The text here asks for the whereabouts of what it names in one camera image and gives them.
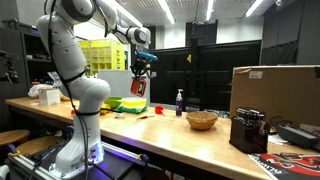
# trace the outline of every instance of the coffee maker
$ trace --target coffee maker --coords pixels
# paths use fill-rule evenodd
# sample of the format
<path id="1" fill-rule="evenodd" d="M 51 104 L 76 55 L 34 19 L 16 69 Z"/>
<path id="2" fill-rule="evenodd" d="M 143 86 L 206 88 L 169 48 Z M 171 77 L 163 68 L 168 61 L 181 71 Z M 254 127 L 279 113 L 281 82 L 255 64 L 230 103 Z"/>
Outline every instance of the coffee maker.
<path id="1" fill-rule="evenodd" d="M 229 143 L 247 154 L 267 153 L 270 126 L 265 122 L 266 113 L 250 107 L 238 107 L 236 112 Z"/>

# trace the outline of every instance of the cardboard box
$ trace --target cardboard box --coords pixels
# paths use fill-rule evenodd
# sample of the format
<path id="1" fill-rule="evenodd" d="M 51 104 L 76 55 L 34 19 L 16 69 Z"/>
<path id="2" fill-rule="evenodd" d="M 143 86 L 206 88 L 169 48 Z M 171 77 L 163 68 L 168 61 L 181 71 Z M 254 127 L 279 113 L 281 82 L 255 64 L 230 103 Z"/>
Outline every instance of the cardboard box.
<path id="1" fill-rule="evenodd" d="M 264 110 L 267 122 L 282 116 L 296 125 L 320 126 L 320 66 L 234 68 L 230 118 L 237 107 Z"/>
<path id="2" fill-rule="evenodd" d="M 41 105 L 50 106 L 60 104 L 59 89 L 39 89 L 38 92 Z"/>

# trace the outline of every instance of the spray bottle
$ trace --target spray bottle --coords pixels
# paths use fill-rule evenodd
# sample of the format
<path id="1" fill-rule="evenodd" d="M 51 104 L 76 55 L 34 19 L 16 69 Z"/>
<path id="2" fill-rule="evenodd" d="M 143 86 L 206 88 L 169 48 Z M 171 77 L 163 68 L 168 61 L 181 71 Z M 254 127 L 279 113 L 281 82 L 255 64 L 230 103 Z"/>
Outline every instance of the spray bottle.
<path id="1" fill-rule="evenodd" d="M 181 96 L 181 91 L 182 89 L 178 89 L 178 95 L 176 98 L 176 116 L 181 116 L 182 115 L 182 96 Z"/>

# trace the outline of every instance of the poster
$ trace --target poster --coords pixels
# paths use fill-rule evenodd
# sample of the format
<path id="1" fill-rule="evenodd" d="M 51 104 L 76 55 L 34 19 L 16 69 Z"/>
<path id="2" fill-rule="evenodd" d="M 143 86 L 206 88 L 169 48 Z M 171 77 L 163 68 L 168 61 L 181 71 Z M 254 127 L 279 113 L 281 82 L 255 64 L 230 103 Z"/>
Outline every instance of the poster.
<path id="1" fill-rule="evenodd" d="M 320 179 L 320 155 L 281 153 L 248 156 L 274 180 Z"/>

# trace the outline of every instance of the ceiling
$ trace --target ceiling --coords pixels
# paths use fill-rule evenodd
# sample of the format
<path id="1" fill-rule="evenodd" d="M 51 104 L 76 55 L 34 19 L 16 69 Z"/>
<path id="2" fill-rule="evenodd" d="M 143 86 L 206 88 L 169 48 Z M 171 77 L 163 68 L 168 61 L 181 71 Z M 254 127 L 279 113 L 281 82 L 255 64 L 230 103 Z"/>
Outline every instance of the ceiling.
<path id="1" fill-rule="evenodd" d="M 117 1 L 144 26 L 170 24 L 157 0 Z M 206 18 L 208 0 L 167 0 L 167 2 L 176 23 L 203 22 Z M 215 0 L 213 5 L 214 11 L 211 14 L 209 22 L 214 22 L 216 19 L 245 17 L 245 13 L 254 2 L 255 0 Z M 276 0 L 264 0 L 251 16 L 262 15 L 275 2 Z M 121 15 L 121 13 L 119 13 L 119 16 L 129 25 L 133 25 L 133 23 L 124 15 Z"/>

